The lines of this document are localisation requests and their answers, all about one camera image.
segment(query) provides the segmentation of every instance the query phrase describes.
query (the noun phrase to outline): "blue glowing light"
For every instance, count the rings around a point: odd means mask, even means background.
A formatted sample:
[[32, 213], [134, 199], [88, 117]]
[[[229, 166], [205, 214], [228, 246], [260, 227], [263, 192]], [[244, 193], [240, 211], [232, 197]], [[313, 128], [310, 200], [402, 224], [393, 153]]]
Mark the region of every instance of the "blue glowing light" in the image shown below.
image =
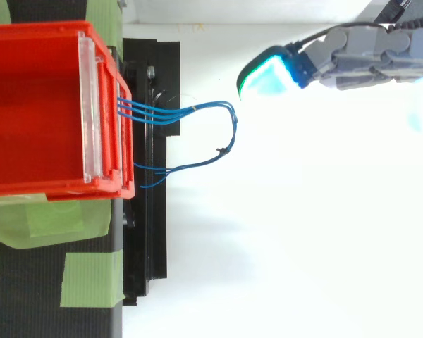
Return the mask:
[[280, 56], [272, 56], [250, 73], [240, 88], [240, 98], [278, 96], [298, 88]]

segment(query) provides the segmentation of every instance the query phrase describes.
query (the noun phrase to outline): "red storage crate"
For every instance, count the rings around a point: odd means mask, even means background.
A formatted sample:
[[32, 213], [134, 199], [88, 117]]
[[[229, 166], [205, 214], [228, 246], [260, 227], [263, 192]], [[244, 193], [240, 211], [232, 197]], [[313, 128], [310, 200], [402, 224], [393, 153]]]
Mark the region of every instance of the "red storage crate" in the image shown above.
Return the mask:
[[0, 196], [135, 195], [130, 90], [85, 21], [0, 25]]

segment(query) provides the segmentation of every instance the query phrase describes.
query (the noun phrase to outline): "white surface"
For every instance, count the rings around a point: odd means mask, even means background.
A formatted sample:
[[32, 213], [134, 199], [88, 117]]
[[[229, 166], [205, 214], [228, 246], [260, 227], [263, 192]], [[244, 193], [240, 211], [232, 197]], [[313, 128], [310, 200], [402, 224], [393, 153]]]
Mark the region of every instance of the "white surface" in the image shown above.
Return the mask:
[[[126, 25], [181, 41], [183, 105], [228, 100], [222, 161], [168, 179], [168, 279], [124, 310], [124, 337], [423, 338], [423, 134], [411, 86], [312, 86], [239, 104], [236, 77], [266, 46], [320, 26]], [[209, 111], [168, 140], [168, 165], [227, 145]]]
[[128, 0], [125, 23], [341, 23], [370, 0]]

